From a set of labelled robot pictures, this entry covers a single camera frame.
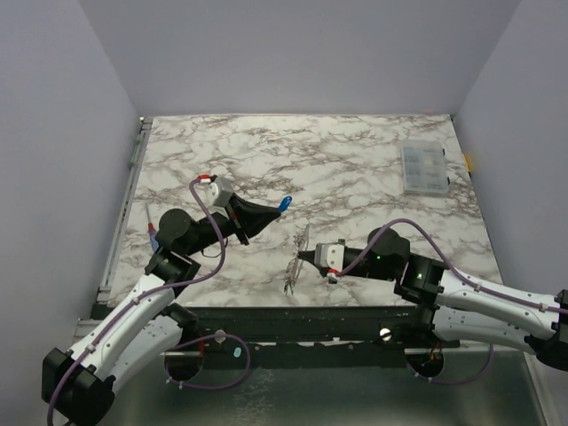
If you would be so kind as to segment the blue key tag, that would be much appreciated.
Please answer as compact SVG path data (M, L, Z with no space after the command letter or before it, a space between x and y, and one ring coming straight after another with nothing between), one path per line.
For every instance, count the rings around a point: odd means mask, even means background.
M278 210L279 210L280 212L286 211L286 210L289 208L289 206L290 206L292 200L293 200L293 197L290 196L290 195L284 197L284 198L281 200L281 202L280 202L280 205L279 205L279 207L278 207Z

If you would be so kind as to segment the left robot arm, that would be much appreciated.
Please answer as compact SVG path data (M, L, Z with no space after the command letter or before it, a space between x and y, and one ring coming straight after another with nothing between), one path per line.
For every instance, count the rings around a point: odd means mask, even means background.
M48 413L61 413L76 425L96 425L118 391L147 363L170 348L186 350L195 342L194 317L175 304L189 285L201 282L200 264L191 256L233 234L241 244L258 235L285 211L232 195L226 212L199 221L170 209L159 222L154 252L130 293L69 350L51 350L43 360L42 398Z

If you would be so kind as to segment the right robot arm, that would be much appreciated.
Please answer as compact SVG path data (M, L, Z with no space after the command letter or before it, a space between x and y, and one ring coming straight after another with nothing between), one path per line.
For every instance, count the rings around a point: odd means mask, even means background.
M391 281L394 293L418 306L407 326L409 340L497 344L532 354L556 370L567 368L567 292L556 295L504 287L463 272L444 254L412 253L408 239L384 225L365 248L319 243L297 257L330 281L342 277Z

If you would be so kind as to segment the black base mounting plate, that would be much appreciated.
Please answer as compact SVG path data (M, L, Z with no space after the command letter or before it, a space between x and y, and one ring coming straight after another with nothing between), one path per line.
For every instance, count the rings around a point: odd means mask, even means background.
M423 308L217 307L167 308L189 343L165 351L176 376L203 369L233 369L249 360L265 369L406 365L407 350L458 346L428 325Z

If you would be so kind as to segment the red blue screwdriver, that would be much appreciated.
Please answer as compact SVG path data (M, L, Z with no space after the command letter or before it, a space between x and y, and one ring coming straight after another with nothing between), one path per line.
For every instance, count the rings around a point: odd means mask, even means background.
M149 237L149 241L150 241L150 246L152 251L155 253L158 249L159 249L159 243L157 242L155 236L157 234L155 228L154 228L154 223L151 217L151 213L150 213L150 209L149 209L149 205L146 204L145 205L145 212L146 212L146 219L147 219L147 232L148 232L148 237Z

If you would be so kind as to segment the clear plastic screw organizer box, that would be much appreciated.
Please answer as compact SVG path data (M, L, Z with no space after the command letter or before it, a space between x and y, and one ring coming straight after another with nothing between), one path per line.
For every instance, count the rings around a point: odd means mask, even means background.
M449 190L445 148L437 141L400 143L404 194L443 196Z

